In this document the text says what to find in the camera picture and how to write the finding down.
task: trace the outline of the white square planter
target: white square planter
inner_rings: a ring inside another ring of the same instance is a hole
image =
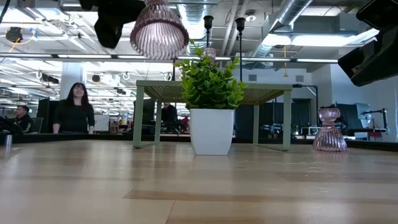
[[[234,110],[191,109],[190,114],[195,154],[226,156],[232,143]]]

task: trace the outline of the pink glass vase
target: pink glass vase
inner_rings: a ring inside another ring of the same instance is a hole
[[[340,117],[340,110],[337,108],[325,108],[319,109],[318,112],[322,127],[315,136],[312,148],[317,151],[327,152],[347,151],[347,143],[341,131],[335,127],[335,120]]]
[[[145,0],[145,4],[131,31],[131,45],[150,59],[174,59],[187,48],[188,31],[167,0]]]

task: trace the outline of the pink glass decor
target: pink glass decor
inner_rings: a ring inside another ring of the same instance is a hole
[[[167,0],[145,0],[145,4],[131,31],[131,45],[150,59],[175,58],[187,48],[188,31]]]
[[[202,55],[211,58],[213,62],[216,60],[216,54],[217,54],[217,50],[212,49],[210,47],[203,49],[203,53],[202,53]]]
[[[337,108],[325,108],[319,109],[318,112],[322,127],[315,136],[312,148],[327,152],[347,151],[347,143],[341,131],[335,127],[335,120],[340,117],[340,110]]]

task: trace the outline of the white column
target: white column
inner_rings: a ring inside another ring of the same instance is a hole
[[[70,88],[76,82],[86,84],[87,74],[79,62],[63,62],[61,76],[60,100],[68,97]]]

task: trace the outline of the black cable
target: black cable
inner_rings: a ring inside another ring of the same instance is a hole
[[[10,5],[10,2],[11,2],[11,0],[7,0],[5,5],[4,5],[4,8],[2,9],[2,12],[1,12],[1,15],[0,15],[0,24],[2,22],[2,19],[3,19],[4,15],[6,15],[6,12],[8,10],[8,6]]]

